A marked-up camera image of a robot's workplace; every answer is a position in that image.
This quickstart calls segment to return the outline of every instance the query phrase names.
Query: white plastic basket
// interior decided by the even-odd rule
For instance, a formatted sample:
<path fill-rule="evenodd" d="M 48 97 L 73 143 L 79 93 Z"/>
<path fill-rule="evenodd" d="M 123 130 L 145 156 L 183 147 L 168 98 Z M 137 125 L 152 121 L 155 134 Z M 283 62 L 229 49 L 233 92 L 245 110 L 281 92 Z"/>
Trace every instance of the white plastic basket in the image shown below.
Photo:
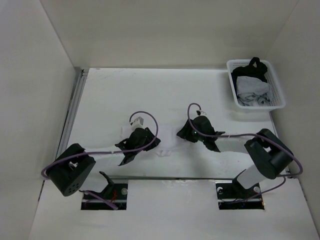
<path fill-rule="evenodd" d="M 238 99 L 237 99 L 236 91 L 234 88 L 234 83 L 232 81 L 231 73 L 237 67 L 245 67 L 245 66 L 249 65 L 250 59 L 229 60 L 226 63 L 235 105 L 244 112 L 257 112 L 257 111 L 270 112 L 274 109 L 282 109 L 286 105 L 285 97 L 284 97 L 284 94 L 281 90 L 281 87 L 279 84 L 279 79 L 278 79 L 278 76 L 275 72 L 275 69 L 273 68 L 271 63 L 266 60 L 260 60 L 260 62 L 264 63 L 268 67 L 268 71 L 265 73 L 264 76 L 265 76 L 267 82 L 270 84 L 271 89 L 272 89 L 272 94 L 273 94 L 273 100 L 269 103 L 269 105 L 265 105 L 265 106 L 242 106 L 238 103 Z"/>

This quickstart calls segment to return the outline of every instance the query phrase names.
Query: red wire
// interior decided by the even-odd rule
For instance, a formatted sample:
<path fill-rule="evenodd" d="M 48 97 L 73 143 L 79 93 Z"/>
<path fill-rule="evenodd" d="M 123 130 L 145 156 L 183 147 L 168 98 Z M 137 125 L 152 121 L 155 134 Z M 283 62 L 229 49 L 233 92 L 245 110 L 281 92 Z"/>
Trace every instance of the red wire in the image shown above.
<path fill-rule="evenodd" d="M 112 201 L 114 201 L 116 199 L 116 197 L 117 197 L 117 191 L 114 190 L 113 191 L 113 197 L 111 198 L 110 202 L 112 203 Z"/>

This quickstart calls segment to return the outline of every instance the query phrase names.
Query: white cloth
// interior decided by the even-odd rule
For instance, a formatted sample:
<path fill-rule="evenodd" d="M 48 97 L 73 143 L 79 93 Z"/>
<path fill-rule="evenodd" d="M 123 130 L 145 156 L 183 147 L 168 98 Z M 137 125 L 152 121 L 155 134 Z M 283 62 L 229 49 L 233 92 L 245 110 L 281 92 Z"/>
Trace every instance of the white cloth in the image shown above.
<path fill-rule="evenodd" d="M 259 78 L 250 76 L 238 76 L 236 79 L 236 94 L 238 102 L 242 106 L 268 106 L 273 99 L 272 89 L 269 83 Z"/>

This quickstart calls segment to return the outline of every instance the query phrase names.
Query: white tabletop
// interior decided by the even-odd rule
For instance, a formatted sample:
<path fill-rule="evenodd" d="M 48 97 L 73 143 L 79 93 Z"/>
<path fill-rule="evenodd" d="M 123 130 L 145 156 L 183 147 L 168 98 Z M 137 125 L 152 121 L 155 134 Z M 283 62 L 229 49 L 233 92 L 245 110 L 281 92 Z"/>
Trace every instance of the white tabletop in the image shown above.
<path fill-rule="evenodd" d="M 297 179 L 264 194 L 265 210 L 219 210 L 215 189 L 214 180 L 129 180 L 126 210 L 80 210 L 80 192 L 64 197 L 46 181 L 29 240 L 319 239 Z"/>
<path fill-rule="evenodd" d="M 104 148 L 118 143 L 121 128 L 139 110 L 155 116 L 159 125 L 180 125 L 187 120 L 187 107 L 196 102 L 207 113 L 216 131 L 256 133 L 274 131 L 268 112 L 235 111 L 226 70 L 91 68 L 80 99 L 68 144 Z M 191 117 L 196 117 L 195 110 Z M 153 121 L 145 115 L 153 133 Z M 127 165 L 101 159 L 92 173 L 105 171 L 112 177 L 234 178 L 253 164 L 247 154 L 209 151 L 198 142 L 171 156 L 151 152 L 138 154 Z"/>

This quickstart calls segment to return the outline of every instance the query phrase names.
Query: black cloth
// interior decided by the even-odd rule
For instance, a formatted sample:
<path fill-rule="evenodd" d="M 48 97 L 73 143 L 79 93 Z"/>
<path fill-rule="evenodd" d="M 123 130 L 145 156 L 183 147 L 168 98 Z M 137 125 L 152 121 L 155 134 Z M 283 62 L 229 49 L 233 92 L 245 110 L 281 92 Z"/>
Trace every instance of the black cloth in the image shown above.
<path fill-rule="evenodd" d="M 262 82 L 267 83 L 267 79 L 265 77 L 265 73 L 268 71 L 268 67 L 260 62 L 258 57 L 254 57 L 251 59 L 248 66 L 239 66 L 235 68 L 232 73 L 232 81 L 235 89 L 235 93 L 237 94 L 237 78 L 240 76 L 248 76 L 260 79 Z"/>

